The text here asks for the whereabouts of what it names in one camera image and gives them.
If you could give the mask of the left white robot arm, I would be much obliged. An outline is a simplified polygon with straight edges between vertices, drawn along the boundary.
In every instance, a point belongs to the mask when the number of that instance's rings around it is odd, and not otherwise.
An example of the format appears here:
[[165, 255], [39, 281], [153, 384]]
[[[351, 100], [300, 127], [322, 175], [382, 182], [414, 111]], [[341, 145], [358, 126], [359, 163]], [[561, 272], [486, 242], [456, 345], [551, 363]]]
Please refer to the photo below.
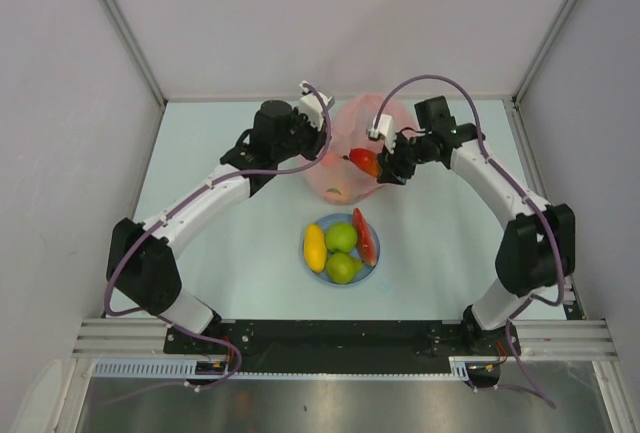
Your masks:
[[301, 156], [314, 166], [331, 139], [329, 110], [334, 99], [307, 91], [297, 106], [281, 100], [263, 102], [251, 128], [244, 130], [220, 164], [191, 193], [143, 222], [125, 218], [111, 237], [104, 309], [116, 317], [111, 298], [119, 291], [145, 312], [186, 330], [197, 351], [214, 350], [221, 340], [219, 315], [190, 293], [177, 260], [212, 220], [282, 174], [280, 164]]

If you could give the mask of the green fake fruit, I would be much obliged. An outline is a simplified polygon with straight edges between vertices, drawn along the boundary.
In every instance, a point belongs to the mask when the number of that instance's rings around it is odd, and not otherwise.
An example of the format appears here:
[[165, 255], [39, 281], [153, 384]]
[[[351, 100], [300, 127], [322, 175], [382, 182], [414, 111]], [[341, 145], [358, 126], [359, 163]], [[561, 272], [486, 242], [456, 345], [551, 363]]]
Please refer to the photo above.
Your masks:
[[349, 223], [339, 222], [331, 225], [325, 234], [325, 244], [332, 253], [350, 253], [357, 245], [358, 234]]

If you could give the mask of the red fake watermelon slice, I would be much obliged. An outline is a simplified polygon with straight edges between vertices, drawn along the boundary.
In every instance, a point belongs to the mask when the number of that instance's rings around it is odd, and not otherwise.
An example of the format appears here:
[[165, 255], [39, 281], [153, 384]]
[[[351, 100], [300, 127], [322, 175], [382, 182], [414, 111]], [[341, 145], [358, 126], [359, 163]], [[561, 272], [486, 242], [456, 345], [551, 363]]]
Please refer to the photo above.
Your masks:
[[374, 267], [378, 261], [376, 242], [364, 215], [359, 208], [352, 211], [352, 226], [356, 230], [358, 254], [367, 266]]

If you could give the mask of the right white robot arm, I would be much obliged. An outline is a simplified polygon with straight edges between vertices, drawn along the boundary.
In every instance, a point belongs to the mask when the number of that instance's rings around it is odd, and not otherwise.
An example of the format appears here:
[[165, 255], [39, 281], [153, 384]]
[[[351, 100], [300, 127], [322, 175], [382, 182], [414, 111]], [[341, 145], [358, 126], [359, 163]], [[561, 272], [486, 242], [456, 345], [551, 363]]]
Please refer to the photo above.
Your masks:
[[464, 180], [484, 201], [503, 229], [495, 259], [497, 278], [468, 306], [461, 326], [463, 346], [484, 354], [506, 338], [506, 325], [547, 287], [562, 288], [575, 270], [575, 215], [566, 204], [552, 205], [525, 188], [492, 155], [479, 121], [457, 124], [447, 100], [415, 104], [419, 127], [413, 137], [378, 112], [368, 132], [383, 142], [376, 179], [405, 184], [417, 166], [437, 162]]

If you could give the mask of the pink plastic bag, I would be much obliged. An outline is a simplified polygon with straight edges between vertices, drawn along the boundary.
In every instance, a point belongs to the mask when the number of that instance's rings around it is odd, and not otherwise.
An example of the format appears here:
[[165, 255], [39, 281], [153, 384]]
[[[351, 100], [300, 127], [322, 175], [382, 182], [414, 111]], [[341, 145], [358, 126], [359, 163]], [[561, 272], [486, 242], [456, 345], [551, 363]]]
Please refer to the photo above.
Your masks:
[[380, 94], [360, 95], [339, 106], [333, 115], [328, 153], [303, 172], [311, 189], [326, 202], [355, 204], [382, 187], [372, 173], [384, 143], [371, 141], [367, 130], [383, 100]]

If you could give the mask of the green fake pear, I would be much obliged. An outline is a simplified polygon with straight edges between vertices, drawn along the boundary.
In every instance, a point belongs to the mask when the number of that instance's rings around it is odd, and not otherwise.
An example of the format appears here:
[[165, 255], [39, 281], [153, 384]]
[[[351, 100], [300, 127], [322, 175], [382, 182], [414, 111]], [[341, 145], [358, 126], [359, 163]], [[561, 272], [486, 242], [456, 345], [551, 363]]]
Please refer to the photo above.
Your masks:
[[333, 283], [345, 285], [354, 280], [362, 267], [360, 259], [338, 252], [328, 258], [325, 269]]

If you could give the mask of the yellow fake mango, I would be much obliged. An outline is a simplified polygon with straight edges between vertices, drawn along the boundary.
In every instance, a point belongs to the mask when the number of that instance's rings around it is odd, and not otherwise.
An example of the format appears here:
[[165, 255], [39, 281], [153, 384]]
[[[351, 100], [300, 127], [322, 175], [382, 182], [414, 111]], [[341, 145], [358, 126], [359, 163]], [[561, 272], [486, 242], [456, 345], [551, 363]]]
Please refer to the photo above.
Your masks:
[[310, 224], [305, 230], [303, 256], [311, 271], [321, 273], [324, 270], [328, 258], [325, 234], [315, 223]]

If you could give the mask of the red fake mango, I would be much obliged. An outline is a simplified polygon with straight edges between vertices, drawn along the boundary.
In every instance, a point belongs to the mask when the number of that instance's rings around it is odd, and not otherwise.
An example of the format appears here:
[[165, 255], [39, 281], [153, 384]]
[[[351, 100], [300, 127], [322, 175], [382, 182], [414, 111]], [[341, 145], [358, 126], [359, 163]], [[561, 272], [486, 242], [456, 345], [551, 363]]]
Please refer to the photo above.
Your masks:
[[377, 160], [377, 154], [366, 148], [353, 148], [349, 151], [347, 159], [363, 173], [378, 178], [381, 167]]

